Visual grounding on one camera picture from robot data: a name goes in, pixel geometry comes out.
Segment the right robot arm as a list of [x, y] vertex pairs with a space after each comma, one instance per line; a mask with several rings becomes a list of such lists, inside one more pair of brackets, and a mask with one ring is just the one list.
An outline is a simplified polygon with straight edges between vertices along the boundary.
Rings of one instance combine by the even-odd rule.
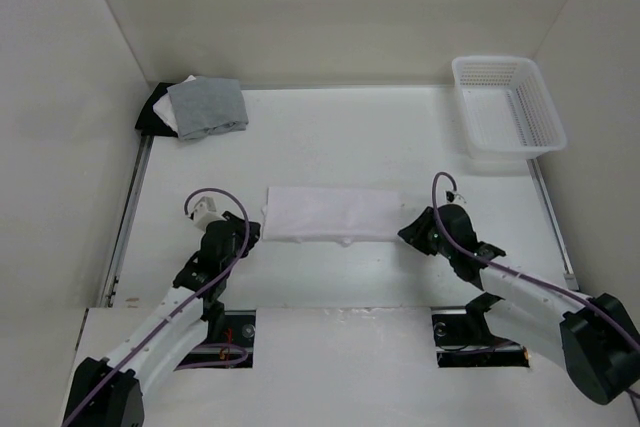
[[638, 382], [639, 331], [616, 297], [589, 297], [513, 267], [498, 268], [505, 251], [480, 241], [456, 204], [426, 208], [398, 236], [422, 254], [446, 259], [481, 292], [466, 305], [463, 326], [442, 344], [517, 343], [562, 368], [599, 405]]

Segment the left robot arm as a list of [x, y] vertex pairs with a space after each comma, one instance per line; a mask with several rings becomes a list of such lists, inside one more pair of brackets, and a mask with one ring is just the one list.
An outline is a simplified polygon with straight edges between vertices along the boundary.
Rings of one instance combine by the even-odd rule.
[[144, 401], [200, 344], [224, 334], [219, 297], [235, 264], [260, 239], [261, 225], [225, 212], [209, 223], [199, 249], [175, 276], [160, 305], [118, 347], [76, 368], [64, 426], [141, 426]]

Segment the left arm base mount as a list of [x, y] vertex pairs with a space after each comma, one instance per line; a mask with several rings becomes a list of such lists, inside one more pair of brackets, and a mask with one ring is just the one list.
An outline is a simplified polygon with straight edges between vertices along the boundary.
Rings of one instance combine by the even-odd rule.
[[256, 339], [256, 311], [226, 311], [220, 327], [215, 327], [199, 346], [179, 364], [204, 368], [252, 368]]

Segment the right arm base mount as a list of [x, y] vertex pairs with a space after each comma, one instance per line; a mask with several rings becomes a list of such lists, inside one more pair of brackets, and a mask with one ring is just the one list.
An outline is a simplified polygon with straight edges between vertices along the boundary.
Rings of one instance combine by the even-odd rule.
[[431, 311], [436, 362], [440, 368], [529, 367], [527, 350], [489, 331], [484, 314], [499, 298], [483, 293], [464, 308]]

